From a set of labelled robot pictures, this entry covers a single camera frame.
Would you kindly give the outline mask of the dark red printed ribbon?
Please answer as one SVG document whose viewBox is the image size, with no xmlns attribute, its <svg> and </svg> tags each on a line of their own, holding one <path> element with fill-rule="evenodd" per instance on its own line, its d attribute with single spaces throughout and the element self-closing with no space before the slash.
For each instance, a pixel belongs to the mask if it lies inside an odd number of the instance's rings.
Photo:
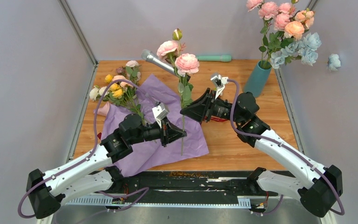
<svg viewBox="0 0 358 224">
<path fill-rule="evenodd" d="M 223 119 L 223 118 L 218 118 L 218 117 L 211 117 L 210 121 L 225 122 L 225 121 L 228 121 L 228 119 Z"/>
</svg>

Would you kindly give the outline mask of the purple pink wrapping paper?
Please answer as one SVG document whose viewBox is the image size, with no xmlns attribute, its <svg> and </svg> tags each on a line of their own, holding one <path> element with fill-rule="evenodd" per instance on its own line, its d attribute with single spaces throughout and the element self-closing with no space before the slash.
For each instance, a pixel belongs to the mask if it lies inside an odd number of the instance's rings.
<svg viewBox="0 0 358 224">
<path fill-rule="evenodd" d="M 153 74 L 149 75 L 140 85 L 140 89 L 157 101 L 164 103 L 169 110 L 169 121 L 177 127 L 182 127 L 182 115 L 179 113 L 181 109 L 180 97 L 177 93 Z M 149 98 L 138 90 L 136 93 L 145 119 L 147 122 L 155 122 L 152 113 L 154 103 L 150 102 Z M 104 139 L 108 134 L 116 130 L 119 123 L 130 113 L 131 111 L 123 107 L 108 103 L 100 108 L 97 114 L 106 117 L 102 130 L 102 138 Z M 138 143 L 132 145 L 133 153 L 115 162 L 112 166 L 117 166 L 124 177 L 129 177 L 155 166 L 195 158 L 209 153 L 200 123 L 185 117 L 185 131 L 187 136 L 184 138 L 183 151 L 181 139 L 167 144 L 166 147 L 161 145 L 160 140 Z"/>
</svg>

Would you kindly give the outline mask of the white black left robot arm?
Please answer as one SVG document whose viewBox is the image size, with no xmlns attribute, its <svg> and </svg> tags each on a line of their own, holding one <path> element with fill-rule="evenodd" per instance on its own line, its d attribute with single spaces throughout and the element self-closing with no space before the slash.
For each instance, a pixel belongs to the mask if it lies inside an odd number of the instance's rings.
<svg viewBox="0 0 358 224">
<path fill-rule="evenodd" d="M 110 165 L 133 152 L 132 145 L 159 140 L 166 147 L 187 133 L 167 117 L 160 122 L 143 124 L 137 114 L 127 115 L 113 133 L 91 151 L 49 171 L 35 169 L 28 174 L 26 191 L 34 214 L 42 219 L 54 214 L 68 201 L 92 192 L 118 193 L 124 180 L 118 168 Z"/>
</svg>

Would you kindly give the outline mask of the pink flower stem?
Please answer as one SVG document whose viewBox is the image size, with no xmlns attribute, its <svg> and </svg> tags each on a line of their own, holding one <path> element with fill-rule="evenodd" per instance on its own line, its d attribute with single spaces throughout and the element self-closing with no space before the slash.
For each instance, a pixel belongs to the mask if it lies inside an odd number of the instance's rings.
<svg viewBox="0 0 358 224">
<path fill-rule="evenodd" d="M 190 105 L 192 100 L 193 84 L 191 75 L 199 72 L 200 63 L 194 54 L 184 53 L 185 44 L 181 42 L 182 31 L 177 28 L 172 33 L 172 39 L 163 42 L 157 49 L 157 56 L 173 67 L 174 75 L 179 78 L 178 92 L 181 108 Z"/>
<path fill-rule="evenodd" d="M 294 20 L 296 8 L 296 1 L 285 2 L 278 4 L 278 15 L 271 21 L 270 30 L 267 33 L 268 49 L 272 49 L 273 46 L 280 46 L 280 41 L 284 37 L 284 27 Z"/>
<path fill-rule="evenodd" d="M 262 53 L 261 66 L 263 68 L 267 68 L 267 62 L 270 59 L 267 33 L 270 30 L 271 21 L 278 15 L 278 5 L 273 1 L 266 2 L 264 0 L 247 0 L 246 7 L 249 12 L 258 9 L 258 16 L 263 21 L 263 27 L 260 31 L 260 33 L 263 34 L 262 46 L 259 50 Z"/>
</svg>

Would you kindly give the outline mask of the peach orange flower stem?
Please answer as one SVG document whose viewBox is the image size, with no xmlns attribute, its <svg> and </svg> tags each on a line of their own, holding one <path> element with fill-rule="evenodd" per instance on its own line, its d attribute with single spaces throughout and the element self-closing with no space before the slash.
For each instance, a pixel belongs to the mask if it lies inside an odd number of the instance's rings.
<svg viewBox="0 0 358 224">
<path fill-rule="evenodd" d="M 314 23 L 315 13 L 308 8 L 296 13 L 294 20 L 284 27 L 284 37 L 299 41 Z"/>
</svg>

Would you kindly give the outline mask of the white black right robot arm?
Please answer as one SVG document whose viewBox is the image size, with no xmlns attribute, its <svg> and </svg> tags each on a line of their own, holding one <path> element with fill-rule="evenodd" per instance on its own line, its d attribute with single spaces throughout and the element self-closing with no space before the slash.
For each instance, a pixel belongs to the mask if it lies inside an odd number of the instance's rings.
<svg viewBox="0 0 358 224">
<path fill-rule="evenodd" d="M 344 207 L 340 200 L 342 171 L 334 165 L 326 167 L 296 150 L 257 117 L 258 110 L 256 99 L 250 92 L 236 95 L 229 103 L 218 98 L 215 91 L 207 89 L 180 113 L 199 123 L 208 122 L 211 117 L 229 120 L 242 142 L 266 153 L 292 174 L 289 177 L 257 168 L 248 178 L 250 193 L 259 195 L 269 191 L 291 197 L 316 217 L 324 217 L 337 203 L 340 210 L 336 214 L 343 215 Z"/>
</svg>

